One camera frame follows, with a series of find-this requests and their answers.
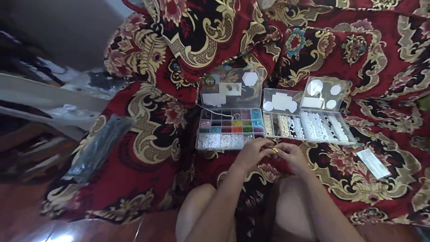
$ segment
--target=lid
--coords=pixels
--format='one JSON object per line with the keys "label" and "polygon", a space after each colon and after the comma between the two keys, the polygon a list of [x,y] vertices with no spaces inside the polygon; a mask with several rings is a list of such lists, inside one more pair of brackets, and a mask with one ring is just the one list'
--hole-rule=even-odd
{"label": "lid", "polygon": [[272,113],[299,114],[303,92],[265,88],[263,111]]}
{"label": "lid", "polygon": [[331,77],[309,77],[300,107],[305,109],[339,111],[351,81]]}
{"label": "lid", "polygon": [[209,109],[259,108],[264,71],[261,68],[217,68],[206,74],[202,106]]}

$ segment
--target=patterned fabric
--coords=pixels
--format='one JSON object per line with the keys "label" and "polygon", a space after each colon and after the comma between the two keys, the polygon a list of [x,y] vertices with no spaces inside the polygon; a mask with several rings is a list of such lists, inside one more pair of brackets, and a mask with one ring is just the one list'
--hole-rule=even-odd
{"label": "patterned fabric", "polygon": [[[177,208],[195,186],[218,186],[238,152],[196,152],[192,108],[197,79],[223,65],[261,68],[264,86],[281,89],[303,90],[310,75],[351,80],[341,111],[356,145],[274,141],[300,146],[353,224],[430,226],[430,114],[415,102],[430,93],[427,3],[277,0],[264,11],[255,1],[239,0],[145,6],[147,11],[134,8],[139,13],[115,32],[105,54],[108,71],[131,82],[72,158],[111,114],[138,123],[89,184],[54,182],[44,214],[129,223],[146,211]],[[392,176],[376,180],[356,155],[363,149],[371,149]],[[258,214],[273,183],[290,173],[284,161],[263,159],[246,178],[237,214]],[[241,238],[252,234],[252,226],[244,230]]]}

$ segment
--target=plastic storage box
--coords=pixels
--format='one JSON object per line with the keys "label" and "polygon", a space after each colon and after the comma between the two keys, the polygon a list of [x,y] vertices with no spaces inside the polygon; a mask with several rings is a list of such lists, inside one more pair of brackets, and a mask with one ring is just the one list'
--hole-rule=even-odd
{"label": "plastic storage box", "polygon": [[309,77],[303,92],[265,88],[267,137],[351,145],[356,139],[338,112],[350,81]]}
{"label": "plastic storage box", "polygon": [[196,149],[242,149],[246,142],[264,137],[262,82],[258,68],[215,69],[206,75],[200,93],[208,110],[200,115]]}

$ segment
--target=white label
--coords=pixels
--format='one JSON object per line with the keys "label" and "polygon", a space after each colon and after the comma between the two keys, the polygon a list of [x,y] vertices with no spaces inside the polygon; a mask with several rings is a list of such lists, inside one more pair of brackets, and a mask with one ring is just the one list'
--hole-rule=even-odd
{"label": "white label", "polygon": [[376,177],[376,179],[381,179],[383,177],[391,175],[389,170],[381,163],[381,161],[376,158],[373,152],[369,149],[357,152],[358,157],[367,166],[370,172]]}
{"label": "white label", "polygon": [[227,102],[225,95],[222,95],[221,93],[203,93],[202,101],[204,104],[217,107],[221,107],[222,104]]}
{"label": "white label", "polygon": [[297,102],[293,101],[293,97],[288,96],[286,93],[276,93],[272,95],[273,109],[276,110],[289,110],[293,113],[297,110]]}
{"label": "white label", "polygon": [[323,101],[324,99],[320,99],[316,97],[304,97],[301,106],[320,109],[323,106]]}

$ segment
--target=round sticker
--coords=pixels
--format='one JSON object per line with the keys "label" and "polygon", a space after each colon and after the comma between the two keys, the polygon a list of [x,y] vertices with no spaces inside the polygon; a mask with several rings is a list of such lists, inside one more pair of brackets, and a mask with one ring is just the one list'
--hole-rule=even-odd
{"label": "round sticker", "polygon": [[272,111],[273,110],[273,103],[271,101],[267,101],[263,104],[263,109],[265,111]]}
{"label": "round sticker", "polygon": [[336,106],[336,101],[335,100],[329,100],[328,102],[327,102],[327,104],[326,104],[326,107],[328,108],[328,109],[332,109],[332,108],[334,108]]}
{"label": "round sticker", "polygon": [[311,96],[317,95],[323,89],[323,82],[320,79],[312,80],[307,85],[307,93]]}
{"label": "round sticker", "polygon": [[332,88],[330,89],[330,93],[331,93],[333,96],[338,95],[338,94],[339,94],[339,92],[341,92],[341,86],[339,86],[339,85],[334,85],[334,86],[332,86]]}
{"label": "round sticker", "polygon": [[208,86],[212,86],[215,84],[215,79],[212,76],[206,76],[205,83]]}

